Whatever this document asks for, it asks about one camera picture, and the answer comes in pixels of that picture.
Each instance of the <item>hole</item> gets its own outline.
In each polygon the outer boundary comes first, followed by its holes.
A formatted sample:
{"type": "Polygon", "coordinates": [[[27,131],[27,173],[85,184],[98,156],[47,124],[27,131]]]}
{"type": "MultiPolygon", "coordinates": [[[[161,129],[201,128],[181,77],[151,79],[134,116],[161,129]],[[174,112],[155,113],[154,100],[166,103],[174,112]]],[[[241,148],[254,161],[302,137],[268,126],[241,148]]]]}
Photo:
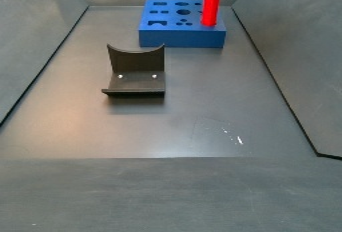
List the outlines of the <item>hole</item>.
{"type": "Polygon", "coordinates": [[[188,5],[189,5],[189,3],[186,3],[186,2],[178,2],[178,3],[175,3],[175,5],[179,5],[179,6],[188,6],[188,5]]]}
{"type": "Polygon", "coordinates": [[[178,10],[177,13],[181,15],[189,15],[192,13],[192,11],[190,10],[178,10]]]}
{"type": "Polygon", "coordinates": [[[166,2],[154,2],[154,5],[167,5],[166,2]]]}
{"type": "Polygon", "coordinates": [[[154,24],[161,24],[161,25],[166,26],[167,21],[166,20],[150,20],[149,21],[149,26],[153,26],[154,24]]]}

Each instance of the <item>blue foam block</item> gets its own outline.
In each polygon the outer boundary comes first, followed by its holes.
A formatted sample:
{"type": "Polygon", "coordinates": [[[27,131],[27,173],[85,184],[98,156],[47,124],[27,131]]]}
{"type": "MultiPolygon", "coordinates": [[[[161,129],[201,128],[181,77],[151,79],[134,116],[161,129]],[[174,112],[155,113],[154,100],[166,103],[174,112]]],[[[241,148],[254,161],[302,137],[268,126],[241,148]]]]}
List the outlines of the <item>blue foam block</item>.
{"type": "Polygon", "coordinates": [[[204,0],[147,0],[139,26],[142,47],[222,48],[226,27],[221,15],[214,27],[201,24],[204,0]]]}

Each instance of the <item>red peg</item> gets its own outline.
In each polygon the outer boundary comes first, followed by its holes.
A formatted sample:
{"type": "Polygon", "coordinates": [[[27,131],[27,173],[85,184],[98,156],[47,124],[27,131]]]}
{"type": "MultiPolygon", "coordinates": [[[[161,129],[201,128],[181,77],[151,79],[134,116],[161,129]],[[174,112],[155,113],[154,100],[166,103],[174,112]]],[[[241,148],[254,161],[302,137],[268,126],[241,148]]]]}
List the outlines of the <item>red peg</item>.
{"type": "Polygon", "coordinates": [[[217,25],[218,9],[220,9],[220,0],[204,1],[204,13],[202,13],[201,23],[205,26],[212,27],[217,25]]]}

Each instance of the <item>black bracket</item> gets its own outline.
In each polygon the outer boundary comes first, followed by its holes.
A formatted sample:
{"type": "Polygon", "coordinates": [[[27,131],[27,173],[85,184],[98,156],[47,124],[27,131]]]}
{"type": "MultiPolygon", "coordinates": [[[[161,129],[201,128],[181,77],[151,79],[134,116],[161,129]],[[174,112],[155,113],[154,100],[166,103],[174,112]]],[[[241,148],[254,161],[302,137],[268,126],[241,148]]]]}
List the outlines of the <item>black bracket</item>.
{"type": "Polygon", "coordinates": [[[109,89],[102,92],[117,94],[165,94],[165,45],[147,52],[127,52],[107,45],[113,78],[109,89]]]}

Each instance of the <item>gray floor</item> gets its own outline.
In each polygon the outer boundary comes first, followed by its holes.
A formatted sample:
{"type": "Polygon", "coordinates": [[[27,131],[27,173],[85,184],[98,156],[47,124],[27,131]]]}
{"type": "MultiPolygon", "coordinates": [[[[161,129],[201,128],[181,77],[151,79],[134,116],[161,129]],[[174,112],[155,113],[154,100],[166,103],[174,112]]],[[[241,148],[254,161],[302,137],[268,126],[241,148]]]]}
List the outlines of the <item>gray floor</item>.
{"type": "Polygon", "coordinates": [[[2,231],[340,232],[340,161],[0,162],[2,231]]]}
{"type": "Polygon", "coordinates": [[[313,157],[229,7],[224,49],[166,49],[165,99],[109,99],[106,45],[139,49],[141,12],[89,10],[0,129],[2,158],[313,157]]]}

